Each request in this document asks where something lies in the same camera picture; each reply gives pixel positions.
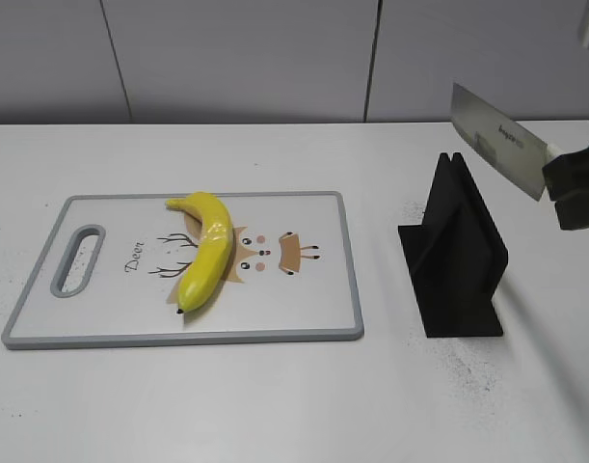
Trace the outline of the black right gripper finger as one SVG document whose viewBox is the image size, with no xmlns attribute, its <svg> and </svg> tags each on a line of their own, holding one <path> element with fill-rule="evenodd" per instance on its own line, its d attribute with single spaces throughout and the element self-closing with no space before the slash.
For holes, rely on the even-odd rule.
<svg viewBox="0 0 589 463">
<path fill-rule="evenodd" d="M 554 157 L 542 172 L 560 229 L 589 229 L 589 146 Z"/>
</svg>

